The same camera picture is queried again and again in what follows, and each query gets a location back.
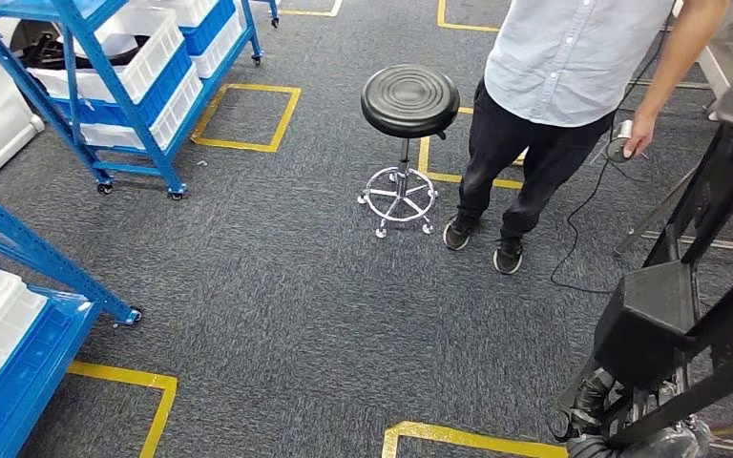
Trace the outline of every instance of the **gray carpet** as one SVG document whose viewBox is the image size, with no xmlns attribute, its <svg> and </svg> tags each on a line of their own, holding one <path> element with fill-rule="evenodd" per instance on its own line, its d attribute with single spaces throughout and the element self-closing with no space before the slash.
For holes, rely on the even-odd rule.
<svg viewBox="0 0 733 458">
<path fill-rule="evenodd" d="M 502 5 L 450 0 L 447 17 L 490 25 Z M 255 13 L 262 67 L 244 57 L 228 80 L 302 88 L 276 154 L 186 143 L 175 159 L 190 186 L 181 202 L 138 177 L 98 195 L 53 132 L 0 172 L 0 202 L 144 310 L 134 328 L 101 320 L 78 359 L 178 377 L 159 457 L 377 457 L 383 431 L 404 420 L 550 441 L 555 395 L 583 361 L 605 299 L 554 287 L 549 275 L 570 246 L 564 219 L 601 162 L 555 195 L 512 278 L 491 263 L 510 190 L 493 191 L 483 226 L 458 254 L 439 237 L 457 202 L 449 183 L 438 183 L 437 234 L 414 228 L 378 240 L 376 218 L 355 197 L 394 162 L 399 141 L 362 119 L 362 85 L 386 66 L 423 63 L 449 74 L 470 106 L 494 35 L 440 29 L 436 2 L 424 0 L 345 0 L 338 17 L 285 15 L 277 31 L 263 5 Z M 700 69 L 686 79 L 702 81 Z M 285 97 L 233 93 L 207 136 L 267 141 Z M 701 111 L 711 96 L 674 94 L 650 160 L 622 167 L 648 183 L 606 174 L 577 216 L 582 234 L 563 281 L 611 288 L 640 264 L 649 242 L 621 259 L 612 248 L 695 165 L 716 128 Z M 469 126 L 460 115 L 449 140 L 432 140 L 432 171 L 460 172 Z M 733 224 L 724 237 L 733 239 Z M 702 289 L 717 298 L 733 278 L 733 253 L 713 252 L 702 270 Z M 67 376 L 23 456 L 137 456 L 157 400 L 154 390 Z M 711 416 L 732 421 L 733 399 Z M 403 440 L 398 456 L 503 456 L 423 442 Z"/>
</svg>

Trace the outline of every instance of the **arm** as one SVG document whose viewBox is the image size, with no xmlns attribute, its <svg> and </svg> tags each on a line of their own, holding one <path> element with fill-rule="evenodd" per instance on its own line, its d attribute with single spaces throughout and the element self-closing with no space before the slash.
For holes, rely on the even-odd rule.
<svg viewBox="0 0 733 458">
<path fill-rule="evenodd" d="M 728 4 L 729 0 L 684 0 L 653 82 L 634 114 L 634 128 L 625 144 L 625 157 L 638 155 L 650 144 L 659 111 L 715 33 Z"/>
</svg>

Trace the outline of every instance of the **stool caster wheel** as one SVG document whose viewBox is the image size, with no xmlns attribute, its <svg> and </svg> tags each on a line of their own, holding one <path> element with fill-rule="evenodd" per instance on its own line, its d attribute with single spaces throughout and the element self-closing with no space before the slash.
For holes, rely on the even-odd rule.
<svg viewBox="0 0 733 458">
<path fill-rule="evenodd" d="M 114 185 L 111 184 L 105 184 L 105 183 L 99 183 L 96 185 L 96 191 L 99 194 L 108 196 L 110 193 L 114 191 Z"/>
</svg>

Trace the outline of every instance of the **hand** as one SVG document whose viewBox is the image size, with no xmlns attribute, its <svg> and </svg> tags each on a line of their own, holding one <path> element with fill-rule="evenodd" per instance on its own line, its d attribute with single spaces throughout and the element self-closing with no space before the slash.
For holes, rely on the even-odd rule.
<svg viewBox="0 0 733 458">
<path fill-rule="evenodd" d="M 656 125 L 656 115 L 637 110 L 634 113 L 634 125 L 631 128 L 631 139 L 625 143 L 623 154 L 625 158 L 639 156 L 647 145 L 653 141 L 653 129 Z"/>
</svg>

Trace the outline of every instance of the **black cable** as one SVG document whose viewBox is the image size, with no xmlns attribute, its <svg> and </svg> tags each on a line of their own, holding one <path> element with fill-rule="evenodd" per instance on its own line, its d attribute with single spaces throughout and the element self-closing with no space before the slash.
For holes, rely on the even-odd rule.
<svg viewBox="0 0 733 458">
<path fill-rule="evenodd" d="M 667 19 L 664 21 L 664 27 L 666 28 L 670 24 L 670 17 L 672 17 L 673 13 L 672 11 L 667 15 Z M 639 72 L 639 75 L 634 79 L 634 81 L 640 81 L 642 77 L 644 76 L 645 72 L 647 72 L 647 69 L 650 68 L 650 66 L 653 65 L 653 63 L 656 61 L 656 59 L 659 57 L 661 53 L 661 49 L 664 46 L 664 37 L 666 36 L 666 33 L 660 33 L 660 39 L 659 39 L 659 45 L 656 48 L 656 52 L 653 53 L 653 55 L 650 57 L 650 60 L 647 61 L 647 64 L 642 68 L 642 70 Z M 616 113 L 622 109 L 622 104 L 625 102 L 625 100 L 628 98 L 628 96 L 631 95 L 631 92 L 636 88 L 637 83 L 631 83 L 631 87 L 628 88 L 628 90 L 625 92 L 625 95 L 622 97 L 622 100 L 620 100 L 617 107 L 614 109 L 615 115 L 611 116 L 611 124 L 608 126 L 608 144 L 610 145 L 614 141 L 614 123 L 616 120 Z M 633 110 L 628 109 L 622 109 L 623 111 L 633 112 Z M 575 250 L 577 249 L 577 241 L 580 239 L 580 231 L 577 230 L 577 227 L 574 223 L 572 223 L 572 217 L 580 212 L 583 208 L 585 208 L 586 205 L 589 204 L 589 202 L 592 201 L 592 199 L 597 195 L 597 191 L 599 190 L 599 185 L 602 183 L 602 178 L 605 175 L 605 170 L 608 168 L 608 164 L 611 162 L 611 159 L 608 158 L 608 155 L 605 156 L 605 163 L 602 165 L 602 170 L 599 171 L 599 177 L 597 177 L 597 184 L 595 185 L 594 189 L 592 190 L 592 194 L 589 195 L 583 203 L 581 203 L 575 210 L 572 211 L 572 213 L 569 214 L 568 217 L 566 217 L 566 223 L 569 224 L 569 227 L 572 228 L 572 230 L 575 232 L 575 239 L 572 241 L 572 248 L 569 249 L 569 253 L 566 254 L 565 257 L 563 257 L 562 260 L 555 266 L 555 269 L 552 271 L 552 275 L 549 277 L 549 281 L 554 284 L 555 286 L 560 286 L 563 288 L 569 288 L 574 289 L 575 291 L 579 291 L 581 293 L 589 293 L 589 294 L 611 294 L 613 291 L 604 291 L 604 290 L 597 290 L 597 289 L 589 289 L 589 288 L 582 288 L 580 286 L 574 286 L 569 283 L 563 283 L 560 281 L 555 280 L 555 275 L 557 274 L 557 271 L 560 270 L 560 267 L 563 266 L 564 263 L 575 253 Z M 635 178 L 630 178 L 627 175 L 625 175 L 624 172 L 619 170 L 620 173 L 622 173 L 625 177 L 632 179 L 636 181 Z"/>
<path fill-rule="evenodd" d="M 600 291 L 596 289 L 587 289 L 587 288 L 581 288 L 579 286 L 574 286 L 569 283 L 563 283 L 560 281 L 555 280 L 555 274 L 557 274 L 557 271 L 560 270 L 560 267 L 563 266 L 563 264 L 573 255 L 575 252 L 575 249 L 577 249 L 577 241 L 580 239 L 580 231 L 577 230 L 577 227 L 574 223 L 572 223 L 572 217 L 576 215 L 580 210 L 583 209 L 589 202 L 592 201 L 592 199 L 597 194 L 597 190 L 599 189 L 599 184 L 602 183 L 602 176 L 605 174 L 605 169 L 608 167 L 608 160 L 605 161 L 604 164 L 602 164 L 602 170 L 599 173 L 599 177 L 597 177 L 597 184 L 595 185 L 594 190 L 592 191 L 592 194 L 586 198 L 583 203 L 580 204 L 571 214 L 569 214 L 568 217 L 566 217 L 566 222 L 569 223 L 569 227 L 572 228 L 572 230 L 575 232 L 575 239 L 572 240 L 572 248 L 569 249 L 569 253 L 566 254 L 566 256 L 560 260 L 560 262 L 555 266 L 555 270 L 552 271 L 552 275 L 549 276 L 549 281 L 552 282 L 552 284 L 561 286 L 564 288 L 574 289 L 575 291 L 580 291 L 581 293 L 590 293 L 590 294 L 611 294 L 613 291 Z"/>
<path fill-rule="evenodd" d="M 635 182 L 635 183 L 639 183 L 639 184 L 644 184 L 644 183 L 649 183 L 649 182 L 650 182 L 650 180 L 647 180 L 647 179 L 639 179 L 639 178 L 634 178 L 634 177 L 631 177 L 630 175 L 628 175 L 628 174 L 626 174 L 625 172 L 623 172 L 623 171 L 622 171 L 622 169 L 620 169 L 620 168 L 619 168 L 619 167 L 618 167 L 618 166 L 617 166 L 617 165 L 616 165 L 615 163 L 613 163 L 613 162 L 611 163 L 611 166 L 612 166 L 612 167 L 614 167 L 614 170 L 616 170 L 617 172 L 619 172 L 619 174 L 620 174 L 620 175 L 622 175 L 623 177 L 626 177 L 626 178 L 628 178 L 629 180 L 631 180 L 631 181 L 633 181 L 633 182 Z"/>
</svg>

